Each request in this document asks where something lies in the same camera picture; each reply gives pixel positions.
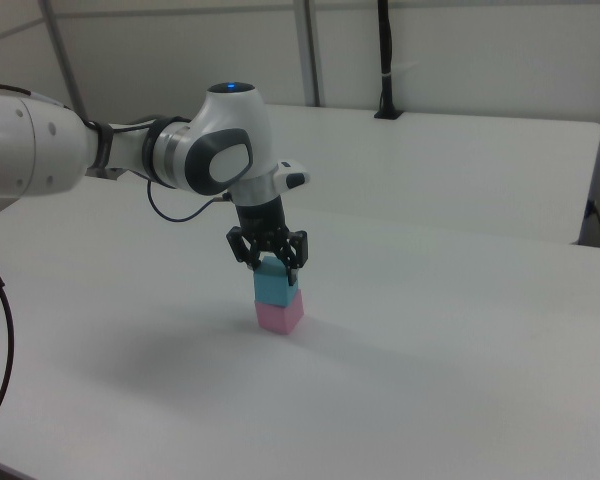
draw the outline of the table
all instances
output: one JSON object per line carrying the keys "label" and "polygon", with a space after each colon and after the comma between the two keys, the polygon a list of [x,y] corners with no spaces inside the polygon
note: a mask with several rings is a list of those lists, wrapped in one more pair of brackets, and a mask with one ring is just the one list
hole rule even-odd
{"label": "table", "polygon": [[[156,190],[181,215],[201,199]],[[600,250],[286,208],[292,335],[230,204],[85,178],[0,214],[0,463],[34,478],[600,478]],[[0,310],[0,380],[6,334]]]}
{"label": "table", "polygon": [[575,243],[600,143],[583,122],[269,106],[274,148],[303,162],[289,205]]}

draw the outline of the blue block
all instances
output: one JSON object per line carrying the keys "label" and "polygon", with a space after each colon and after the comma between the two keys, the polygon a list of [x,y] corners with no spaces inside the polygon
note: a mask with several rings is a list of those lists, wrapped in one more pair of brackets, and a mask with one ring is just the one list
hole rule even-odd
{"label": "blue block", "polygon": [[256,300],[268,305],[288,307],[298,291],[298,282],[289,286],[284,264],[276,257],[267,256],[253,272]]}

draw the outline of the wall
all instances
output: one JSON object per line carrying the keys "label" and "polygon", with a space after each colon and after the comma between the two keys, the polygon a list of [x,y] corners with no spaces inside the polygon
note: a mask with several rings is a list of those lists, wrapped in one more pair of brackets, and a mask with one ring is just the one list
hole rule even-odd
{"label": "wall", "polygon": [[219,82],[258,85],[268,103],[304,105],[292,0],[54,0],[91,118],[192,117]]}
{"label": "wall", "polygon": [[[71,104],[37,2],[0,2],[0,83],[35,90]],[[11,203],[0,199],[0,210]]]}
{"label": "wall", "polygon": [[[456,3],[481,6],[391,8],[398,107],[600,123],[600,4]],[[317,0],[316,10],[326,106],[377,109],[375,2]],[[600,155],[592,197],[600,209]],[[599,244],[593,218],[583,239]]]}

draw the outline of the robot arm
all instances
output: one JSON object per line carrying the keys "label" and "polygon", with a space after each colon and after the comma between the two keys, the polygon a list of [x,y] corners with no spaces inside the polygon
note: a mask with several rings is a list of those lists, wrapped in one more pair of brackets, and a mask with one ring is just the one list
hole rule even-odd
{"label": "robot arm", "polygon": [[134,126],[83,122],[57,104],[0,96],[0,197],[64,192],[89,168],[124,168],[201,195],[228,190],[240,227],[227,238],[239,262],[255,269],[260,253],[272,252],[293,284],[307,260],[306,232],[286,227],[280,195],[309,175],[274,157],[266,107],[251,85],[214,85],[192,121]]}

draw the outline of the stacked blocks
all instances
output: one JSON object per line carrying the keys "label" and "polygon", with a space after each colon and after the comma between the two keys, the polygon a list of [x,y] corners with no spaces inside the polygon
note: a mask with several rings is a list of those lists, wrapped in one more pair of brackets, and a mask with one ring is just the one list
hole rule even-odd
{"label": "stacked blocks", "polygon": [[256,314],[260,328],[288,335],[304,315],[298,282],[292,287],[284,264],[275,257],[264,257],[253,272]]}

